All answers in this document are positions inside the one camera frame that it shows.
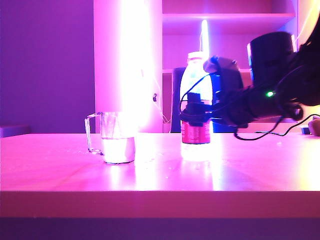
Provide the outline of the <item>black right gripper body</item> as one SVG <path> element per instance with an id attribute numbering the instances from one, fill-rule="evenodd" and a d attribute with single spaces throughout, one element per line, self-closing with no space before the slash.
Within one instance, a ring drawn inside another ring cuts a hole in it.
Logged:
<path id="1" fill-rule="evenodd" d="M 249 101 L 253 93 L 252 86 L 230 91 L 214 90 L 212 120 L 230 127 L 247 128 L 249 123 L 256 120 Z"/>

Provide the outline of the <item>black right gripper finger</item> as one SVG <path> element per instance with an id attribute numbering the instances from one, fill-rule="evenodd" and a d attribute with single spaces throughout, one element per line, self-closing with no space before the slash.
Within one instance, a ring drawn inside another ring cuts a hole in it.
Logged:
<path id="1" fill-rule="evenodd" d="M 201 100 L 199 93 L 187 93 L 187 104 L 180 113 L 180 119 L 190 126 L 203 126 L 213 117 L 213 107 Z"/>

